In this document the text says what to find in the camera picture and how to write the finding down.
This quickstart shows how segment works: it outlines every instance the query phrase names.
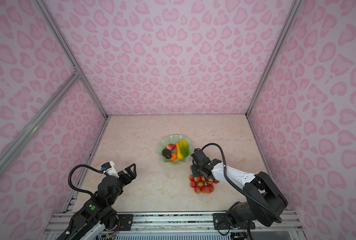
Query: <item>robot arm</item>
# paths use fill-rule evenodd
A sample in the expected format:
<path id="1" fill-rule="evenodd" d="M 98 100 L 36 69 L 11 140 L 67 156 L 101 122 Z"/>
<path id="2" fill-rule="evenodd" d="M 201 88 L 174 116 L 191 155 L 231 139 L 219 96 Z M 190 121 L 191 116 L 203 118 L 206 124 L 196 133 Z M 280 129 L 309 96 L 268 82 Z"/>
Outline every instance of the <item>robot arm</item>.
<path id="1" fill-rule="evenodd" d="M 202 149 L 195 149 L 191 155 L 193 165 L 191 169 L 194 177 L 204 176 L 206 179 L 218 180 L 230 183 L 235 189 L 246 196 L 246 202 L 236 202 L 227 211 L 229 226 L 233 228 L 240 227 L 245 221 L 257 219 L 263 225 L 270 227 L 279 218 L 273 217 L 274 214 L 279 216 L 287 206 L 287 200 L 274 184 L 272 179 L 264 172 L 258 174 L 247 173 L 226 166 L 224 155 L 219 147 L 223 157 L 223 163 L 214 159 L 210 161 Z"/>
<path id="2" fill-rule="evenodd" d="M 98 185 L 98 190 L 71 217 L 67 229 L 58 240 L 93 240 L 105 229 L 119 228 L 117 212 L 111 205 L 123 193 L 123 187 L 136 178 L 136 165 L 125 168 L 127 173 L 117 173 L 114 166 L 114 162 L 110 161 L 103 164 L 100 171 L 96 170 L 106 176 Z"/>

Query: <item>wire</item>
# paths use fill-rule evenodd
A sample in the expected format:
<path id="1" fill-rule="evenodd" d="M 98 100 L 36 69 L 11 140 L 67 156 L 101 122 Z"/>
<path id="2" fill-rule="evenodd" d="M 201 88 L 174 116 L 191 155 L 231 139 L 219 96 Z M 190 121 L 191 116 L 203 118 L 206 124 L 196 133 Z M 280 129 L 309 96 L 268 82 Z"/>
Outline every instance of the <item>wire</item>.
<path id="1" fill-rule="evenodd" d="M 219 231 L 219 224 L 221 224 L 221 223 L 227 223 L 227 225 L 229 226 L 229 230 L 227 231 L 227 233 L 221 233 Z M 221 221 L 221 222 L 218 223 L 218 233 L 221 234 L 222 236 L 227 236 L 227 234 L 230 232 L 230 229 L 231 229 L 231 227 L 230 227 L 230 224 L 228 222 Z"/>
<path id="2" fill-rule="evenodd" d="M 70 173 L 68 174 L 68 185 L 70 186 L 71 189 L 73 189 L 73 190 L 75 190 L 75 191 L 77 191 L 77 192 L 84 192 L 84 193 L 87 193 L 87 194 L 89 194 L 90 196 L 94 196 L 94 194 L 93 194 L 92 192 L 88 191 L 88 190 L 83 190 L 83 189 L 80 189 L 80 188 L 75 187 L 75 186 L 73 185 L 72 181 L 71 181 L 71 179 L 72 179 L 72 177 L 73 177 L 73 173 L 75 172 L 75 170 L 77 170 L 77 169 L 80 168 L 80 167 L 86 167 L 86 168 L 88 168 L 88 169 L 90 169 L 90 170 L 93 170 L 94 172 L 102 173 L 102 174 L 103 174 L 103 171 L 97 170 L 97 169 L 95 169 L 95 168 L 93 168 L 93 167 L 91 167 L 91 166 L 89 166 L 89 165 L 79 164 L 79 165 L 75 166 L 75 167 L 70 171 Z"/>
<path id="3" fill-rule="evenodd" d="M 76 215 L 77 215 L 78 213 L 76 212 L 76 213 L 74 213 L 74 215 L 72 215 L 72 217 L 71 217 L 71 219 L 70 219 L 70 222 L 68 222 L 68 226 L 67 226 L 67 228 L 66 228 L 66 232 L 68 231 L 68 232 L 70 232 L 70 230 L 71 230 L 71 228 L 72 228 L 72 226 L 73 226 L 73 223 L 74 223 L 74 219 L 75 219 L 75 217 L 76 217 Z M 68 238 L 70 236 L 70 234 L 69 235 L 65 235 L 64 237 L 63 237 L 63 240 L 65 240 L 66 238 Z"/>
<path id="4" fill-rule="evenodd" d="M 252 238 L 251 232 L 250 232 L 250 223 L 251 223 L 251 222 L 252 222 L 251 220 L 248 220 L 248 235 L 249 235 L 250 240 L 254 240 L 254 239 Z"/>
<path id="5" fill-rule="evenodd" d="M 115 230 L 114 233 L 117 233 L 119 231 L 119 228 L 121 227 L 121 221 L 118 221 L 118 228 Z"/>
<path id="6" fill-rule="evenodd" d="M 235 185 L 235 183 L 233 183 L 229 177 L 227 176 L 227 165 L 226 165 L 226 160 L 225 160 L 225 156 L 223 154 L 223 150 L 221 148 L 221 146 L 219 146 L 216 143 L 208 143 L 206 144 L 204 147 L 202 147 L 202 150 L 204 150 L 206 147 L 210 146 L 210 145 L 214 145 L 217 146 L 219 148 L 219 150 L 221 151 L 221 155 L 222 155 L 222 160 L 223 160 L 223 175 L 225 177 L 225 179 L 227 180 L 227 182 L 233 186 L 233 188 L 235 188 L 238 192 L 242 193 L 246 198 L 251 199 L 253 202 L 255 202 L 256 204 L 258 204 L 261 208 L 265 209 L 267 211 L 267 213 L 270 215 L 271 218 L 274 219 L 275 222 L 277 223 L 282 223 L 282 218 L 276 214 L 273 210 L 271 210 L 270 208 L 268 208 L 266 205 L 264 205 L 263 203 L 261 203 L 260 201 L 258 201 L 257 199 L 255 199 L 249 192 L 239 188 L 237 185 Z"/>

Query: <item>mounting plate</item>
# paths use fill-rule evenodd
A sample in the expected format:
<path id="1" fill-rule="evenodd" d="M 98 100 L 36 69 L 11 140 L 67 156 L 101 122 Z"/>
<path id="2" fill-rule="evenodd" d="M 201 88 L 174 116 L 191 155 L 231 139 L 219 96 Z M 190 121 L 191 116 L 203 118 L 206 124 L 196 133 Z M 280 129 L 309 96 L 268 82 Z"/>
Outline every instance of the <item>mounting plate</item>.
<path id="1" fill-rule="evenodd" d="M 121 222 L 119 231 L 130 231 L 132 225 L 133 214 L 118 214 L 118 219 Z"/>
<path id="2" fill-rule="evenodd" d="M 229 230 L 230 220 L 227 214 L 213 214 L 213 223 L 215 230 Z M 255 229 L 255 223 L 250 223 L 250 229 Z"/>

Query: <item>fruit plate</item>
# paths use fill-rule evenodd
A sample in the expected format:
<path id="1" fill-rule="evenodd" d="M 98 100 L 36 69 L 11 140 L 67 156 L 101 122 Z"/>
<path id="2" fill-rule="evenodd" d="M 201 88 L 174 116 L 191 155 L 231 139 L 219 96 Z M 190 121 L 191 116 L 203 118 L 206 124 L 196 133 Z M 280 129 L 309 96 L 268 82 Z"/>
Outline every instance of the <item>fruit plate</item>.
<path id="1" fill-rule="evenodd" d="M 177 142 L 181 141 L 182 139 L 184 139 L 187 142 L 187 145 L 189 146 L 189 156 L 185 157 L 182 160 L 176 159 L 175 161 L 172 162 L 172 161 L 170 161 L 169 159 L 165 158 L 162 155 L 162 151 L 163 151 L 163 149 L 166 148 L 167 144 L 176 144 Z M 191 141 L 188 140 L 187 138 L 185 138 L 184 136 L 182 136 L 182 135 L 170 135 L 170 136 L 166 137 L 165 139 L 163 139 L 161 141 L 161 143 L 159 144 L 157 153 L 159 154 L 159 158 L 161 159 L 162 162 L 169 162 L 172 165 L 178 165 L 178 164 L 180 164 L 182 162 L 188 162 L 190 160 L 191 154 L 194 153 L 194 149 L 191 146 Z"/>

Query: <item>pink wall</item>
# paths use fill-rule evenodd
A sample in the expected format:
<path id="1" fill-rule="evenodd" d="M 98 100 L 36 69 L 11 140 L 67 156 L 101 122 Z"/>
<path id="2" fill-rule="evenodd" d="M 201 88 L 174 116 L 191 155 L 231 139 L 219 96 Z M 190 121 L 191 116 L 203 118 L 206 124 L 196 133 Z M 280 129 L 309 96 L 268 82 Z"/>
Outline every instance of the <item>pink wall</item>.
<path id="1" fill-rule="evenodd" d="M 245 113 L 292 0 L 49 0 L 109 114 Z"/>
<path id="2" fill-rule="evenodd" d="M 254 130 L 308 239 L 356 239 L 356 1 L 307 0 Z"/>
<path id="3" fill-rule="evenodd" d="M 69 171 L 84 162 L 101 124 L 77 82 L 0 179 L 0 240 L 41 237 L 66 201 Z"/>
<path id="4" fill-rule="evenodd" d="M 0 1 L 0 154 L 72 69 L 30 0 Z"/>

